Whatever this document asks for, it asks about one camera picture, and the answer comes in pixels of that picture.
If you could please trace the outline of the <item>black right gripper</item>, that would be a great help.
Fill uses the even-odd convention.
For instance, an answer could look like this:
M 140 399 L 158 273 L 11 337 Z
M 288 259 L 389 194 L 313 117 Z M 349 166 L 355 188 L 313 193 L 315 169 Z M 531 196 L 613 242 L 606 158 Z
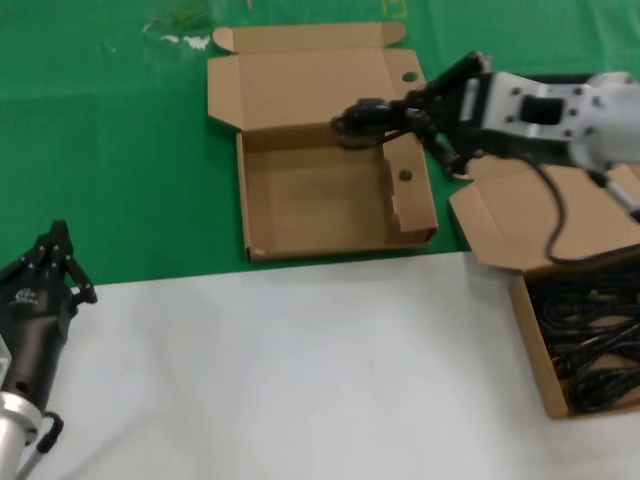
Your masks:
M 493 58 L 473 51 L 426 86 L 405 96 L 427 105 L 491 70 Z M 479 152 L 522 160 L 567 160 L 575 140 L 575 86 L 563 82 L 468 82 L 443 97 L 441 129 L 427 114 L 412 120 L 412 132 L 450 178 L 467 178 Z

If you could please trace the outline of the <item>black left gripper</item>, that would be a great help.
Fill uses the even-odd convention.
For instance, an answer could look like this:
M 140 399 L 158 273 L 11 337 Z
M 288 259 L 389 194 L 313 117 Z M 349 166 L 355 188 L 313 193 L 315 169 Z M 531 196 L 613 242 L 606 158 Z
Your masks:
M 62 279 L 71 279 L 76 293 L 60 280 L 19 276 L 41 273 L 54 263 Z M 76 313 L 72 302 L 96 304 L 95 287 L 74 257 L 63 220 L 55 220 L 2 275 L 14 276 L 1 284 L 1 337 L 11 354 L 2 390 L 31 403 L 46 403 Z

